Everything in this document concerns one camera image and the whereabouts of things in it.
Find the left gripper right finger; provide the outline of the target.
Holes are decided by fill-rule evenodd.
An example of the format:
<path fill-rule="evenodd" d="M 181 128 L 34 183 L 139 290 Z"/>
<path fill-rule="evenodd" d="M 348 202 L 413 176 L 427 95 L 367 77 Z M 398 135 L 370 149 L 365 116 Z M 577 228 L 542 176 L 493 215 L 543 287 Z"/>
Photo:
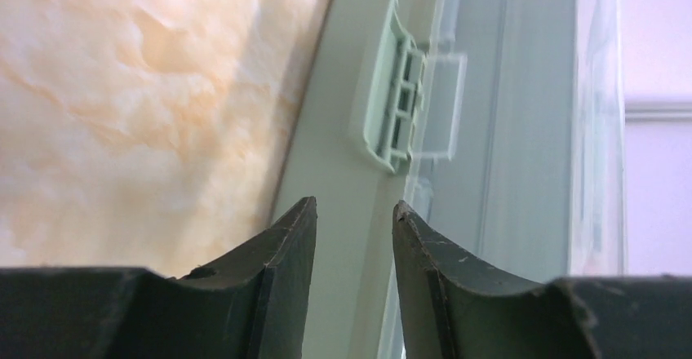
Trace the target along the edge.
<path fill-rule="evenodd" d="M 393 210 L 409 358 L 688 358 L 689 277 L 560 277 L 538 283 L 487 263 Z"/>

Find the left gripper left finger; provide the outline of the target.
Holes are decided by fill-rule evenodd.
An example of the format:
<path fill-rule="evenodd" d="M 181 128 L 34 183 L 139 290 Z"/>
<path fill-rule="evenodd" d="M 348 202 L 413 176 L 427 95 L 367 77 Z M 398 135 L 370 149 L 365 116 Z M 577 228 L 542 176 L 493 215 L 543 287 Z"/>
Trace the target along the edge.
<path fill-rule="evenodd" d="M 317 236 L 304 197 L 188 275 L 4 268 L 4 358 L 299 358 Z"/>

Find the green plastic tool box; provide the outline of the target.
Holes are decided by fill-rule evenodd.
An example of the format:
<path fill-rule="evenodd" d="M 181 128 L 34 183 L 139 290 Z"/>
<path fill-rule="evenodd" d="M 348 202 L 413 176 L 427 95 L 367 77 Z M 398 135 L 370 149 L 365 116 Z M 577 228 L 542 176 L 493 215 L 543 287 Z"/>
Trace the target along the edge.
<path fill-rule="evenodd" d="M 624 273 L 620 41 L 620 0 L 331 0 L 276 202 L 317 199 L 303 357 L 404 357 L 401 200 L 532 281 Z"/>

